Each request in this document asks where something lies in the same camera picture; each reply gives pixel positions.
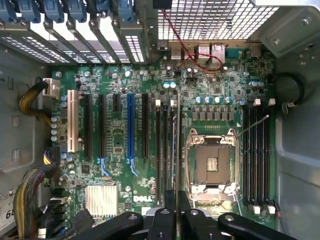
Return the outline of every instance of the cable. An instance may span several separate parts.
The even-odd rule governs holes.
[[[184,42],[182,41],[182,39],[180,38],[180,35],[178,34],[177,30],[175,29],[174,25],[172,24],[168,14],[166,13],[166,10],[163,9],[162,10],[162,14],[163,14],[163,17],[167,20],[167,22],[169,23],[169,26],[170,28],[172,29],[174,35],[176,36],[176,38],[178,39],[182,49],[184,50],[184,52],[188,55],[188,58],[185,59],[181,64],[180,66],[182,66],[188,59],[192,60],[193,64],[196,65],[197,67],[199,67],[200,69],[204,70],[204,71],[207,71],[207,72],[218,72],[222,69],[223,67],[223,62],[217,57],[217,56],[214,56],[214,55],[211,55],[211,54],[203,54],[203,53],[190,53],[188,51],[188,49],[186,48],[186,45],[184,44]],[[220,67],[219,68],[207,68],[207,67],[204,67],[202,65],[200,65],[195,59],[194,59],[194,56],[198,56],[198,55],[201,55],[201,56],[207,56],[209,58],[214,58],[216,59],[219,64],[220,64]]]

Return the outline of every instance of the microchip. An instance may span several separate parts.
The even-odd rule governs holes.
[[[81,173],[82,174],[90,174],[90,166],[89,165],[81,165]]]

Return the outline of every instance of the motherboard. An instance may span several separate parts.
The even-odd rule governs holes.
[[[66,197],[66,227],[83,208],[96,224],[146,215],[179,189],[214,218],[234,212],[275,228],[274,57],[225,50],[218,72],[169,55],[148,66],[54,67],[51,187]]]

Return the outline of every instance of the white pci slot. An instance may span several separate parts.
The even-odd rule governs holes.
[[[67,128],[68,128],[68,152],[74,153],[79,150],[79,100],[78,91],[68,90],[67,97]]]

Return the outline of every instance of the green circuit board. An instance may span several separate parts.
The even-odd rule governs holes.
[[[67,180],[59,182],[55,188],[64,188],[67,196],[66,227],[70,225],[70,219],[81,209],[88,207],[88,186],[109,186],[115,187],[117,213],[133,211],[145,215],[150,208],[163,205],[163,195],[157,197],[157,172],[163,173],[163,166],[157,166],[157,149],[161,148],[163,158],[164,136],[160,137],[161,144],[157,138],[157,109],[161,111],[160,126],[163,132],[164,115],[163,106],[168,106],[168,117],[172,111],[173,120],[168,121],[168,160],[167,174],[161,175],[161,182],[166,178],[168,188],[176,185],[175,171],[179,166],[175,165],[175,156],[179,149],[177,144],[178,106],[181,106],[181,182],[180,188],[187,189],[185,179],[186,161],[190,171],[190,181],[195,184],[197,147],[193,146],[188,151],[188,159],[185,158],[185,144],[188,134],[192,129],[201,135],[227,135],[230,129],[241,132],[243,129],[243,106],[252,104],[255,99],[267,103],[274,98],[274,85],[268,82],[267,75],[274,70],[274,57],[271,53],[265,52],[260,58],[248,58],[242,48],[226,49],[225,70],[217,73],[207,73],[196,69],[187,62],[179,67],[179,62],[159,60],[150,66],[122,65],[122,66],[59,66],[54,67],[52,78],[60,81],[60,96],[67,96],[68,90],[77,90],[79,93],[79,149],[76,152],[67,152],[68,121],[67,110],[61,99],[53,100],[52,115],[60,116],[58,125],[58,138],[53,143],[60,146],[61,152],[70,155],[70,161],[61,160],[61,176]],[[252,86],[256,82],[264,83],[264,86]],[[119,109],[115,110],[115,97],[118,94]],[[134,94],[134,167],[137,174],[134,174],[132,166],[128,163],[128,94]],[[143,125],[142,116],[142,95],[148,94],[148,125]],[[91,157],[85,153],[83,136],[87,134],[85,120],[84,96],[90,95],[92,106],[90,116],[92,118],[90,129],[92,131]],[[100,102],[99,97],[105,95],[104,104],[104,127],[105,139],[103,141],[105,156],[100,155],[99,132],[100,126]],[[275,119],[270,116],[270,199],[275,197]],[[143,157],[142,135],[143,128],[148,129],[148,157]],[[228,176],[227,182],[236,180],[238,175],[239,206],[235,201],[227,203],[226,209],[229,212],[242,214],[268,227],[275,227],[275,215],[262,211],[255,215],[247,209],[242,201],[242,138],[239,138],[238,147],[227,145],[228,154],[226,163]],[[236,155],[238,154],[238,168],[236,167]],[[197,208],[207,209],[212,215],[217,214],[217,206],[210,202],[192,202]],[[106,215],[95,217],[97,224],[114,217]]]

